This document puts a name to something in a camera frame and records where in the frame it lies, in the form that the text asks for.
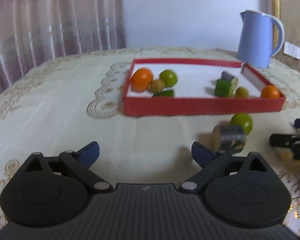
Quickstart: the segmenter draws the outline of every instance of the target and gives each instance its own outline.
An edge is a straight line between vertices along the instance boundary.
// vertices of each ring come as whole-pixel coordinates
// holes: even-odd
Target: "tape roll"
[[[233,91],[235,91],[239,85],[239,79],[227,71],[222,71],[221,79],[229,81]]]
[[[242,152],[246,144],[246,135],[240,125],[217,125],[212,131],[211,147],[218,153]]]

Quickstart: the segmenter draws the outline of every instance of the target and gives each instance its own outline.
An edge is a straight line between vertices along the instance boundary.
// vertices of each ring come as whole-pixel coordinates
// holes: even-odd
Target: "tablecloth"
[[[222,50],[143,48],[98,51],[50,60],[31,70],[0,95],[0,193],[32,152],[55,156],[91,141],[100,157],[91,170],[111,182],[177,186],[200,167],[192,160],[194,141],[208,144],[210,133],[231,115],[126,117],[122,88],[134,58],[191,57],[236,60]],[[300,235],[300,161],[287,150],[270,147],[272,133],[295,133],[300,118],[300,73],[272,59],[259,70],[287,96],[279,113],[252,114],[254,128],[239,155],[258,151],[291,194],[284,221]],[[0,228],[7,221],[0,208]]]

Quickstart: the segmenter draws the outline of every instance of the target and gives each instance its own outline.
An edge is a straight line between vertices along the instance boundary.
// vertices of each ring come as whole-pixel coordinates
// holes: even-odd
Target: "blue plastic jug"
[[[270,58],[278,53],[284,42],[282,22],[277,17],[254,10],[246,10],[240,15],[243,28],[237,58],[254,67],[268,67]],[[279,29],[275,49],[272,49],[273,25]]]

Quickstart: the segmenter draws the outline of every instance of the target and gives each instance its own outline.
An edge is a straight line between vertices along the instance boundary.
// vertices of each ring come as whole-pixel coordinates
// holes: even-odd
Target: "blue gripper pad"
[[[200,142],[194,142],[191,147],[192,158],[200,165],[201,168],[205,168],[215,158],[217,153],[205,147]]]
[[[100,155],[99,144],[95,141],[89,143],[81,150],[75,153],[77,155],[77,160],[82,163],[85,167],[89,168]]]

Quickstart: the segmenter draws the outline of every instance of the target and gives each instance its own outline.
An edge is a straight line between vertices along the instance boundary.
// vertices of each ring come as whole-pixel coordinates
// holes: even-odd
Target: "mandarin orange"
[[[265,86],[261,91],[262,98],[279,98],[280,92],[279,90],[272,85]]]
[[[131,78],[131,89],[135,92],[144,92],[148,89],[153,80],[153,74],[150,69],[140,68]]]

